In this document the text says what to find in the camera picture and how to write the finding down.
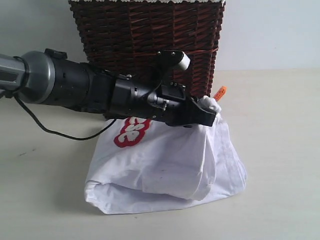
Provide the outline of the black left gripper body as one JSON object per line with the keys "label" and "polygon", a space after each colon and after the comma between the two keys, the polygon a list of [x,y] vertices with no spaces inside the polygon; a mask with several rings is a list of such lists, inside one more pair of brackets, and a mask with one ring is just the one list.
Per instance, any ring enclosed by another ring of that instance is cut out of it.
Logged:
{"label": "black left gripper body", "polygon": [[170,127],[189,127],[198,123],[185,86],[176,82],[161,84],[153,90],[149,94],[149,105],[152,110],[149,118]]}

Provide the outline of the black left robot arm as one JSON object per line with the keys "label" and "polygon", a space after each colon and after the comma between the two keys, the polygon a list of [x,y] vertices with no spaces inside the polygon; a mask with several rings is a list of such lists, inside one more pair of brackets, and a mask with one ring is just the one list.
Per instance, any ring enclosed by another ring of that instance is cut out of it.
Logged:
{"label": "black left robot arm", "polygon": [[22,56],[0,57],[0,88],[27,104],[60,106],[76,112],[106,114],[116,119],[137,117],[171,127],[212,126],[216,112],[201,106],[170,72],[186,70],[183,51],[162,50],[155,56],[149,81],[68,60],[65,52],[46,49]]}

